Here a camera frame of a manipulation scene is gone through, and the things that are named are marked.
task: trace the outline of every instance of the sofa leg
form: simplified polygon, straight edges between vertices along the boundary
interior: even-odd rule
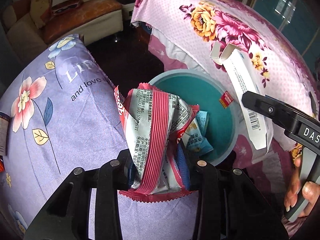
[[[113,34],[114,38],[113,38],[113,42],[119,42],[120,41],[120,37],[118,35],[118,33]]]

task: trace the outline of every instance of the blue flower print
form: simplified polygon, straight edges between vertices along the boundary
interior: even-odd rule
[[[25,234],[26,230],[28,229],[27,223],[24,221],[22,215],[16,211],[13,212],[12,207],[8,204],[9,213],[14,220],[14,224],[18,230],[18,232]]]
[[[69,35],[65,38],[63,38],[60,41],[57,41],[55,44],[53,44],[50,48],[49,51],[51,52],[48,56],[48,58],[53,58],[55,56],[57,56],[60,51],[62,50],[68,50],[71,49],[75,46],[76,41],[74,41],[74,36],[73,35]]]

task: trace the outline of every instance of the orange leather seat cushion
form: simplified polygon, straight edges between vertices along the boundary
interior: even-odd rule
[[[121,8],[122,4],[115,0],[85,2],[74,10],[52,18],[43,28],[43,40],[46,44],[51,44],[68,31]]]

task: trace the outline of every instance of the yellow leaf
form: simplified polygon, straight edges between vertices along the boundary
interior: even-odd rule
[[[44,145],[49,140],[49,136],[41,129],[33,129],[32,133],[37,145]]]
[[[54,69],[54,68],[55,68],[54,62],[52,62],[52,61],[47,62],[47,63],[45,64],[45,67],[46,67],[47,69]]]

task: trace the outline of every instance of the sofa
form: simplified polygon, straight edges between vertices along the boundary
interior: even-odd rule
[[[64,36],[83,35],[88,45],[123,30],[122,5],[115,0],[81,0],[54,17],[50,6],[51,0],[19,0],[2,11],[7,39],[24,65]]]

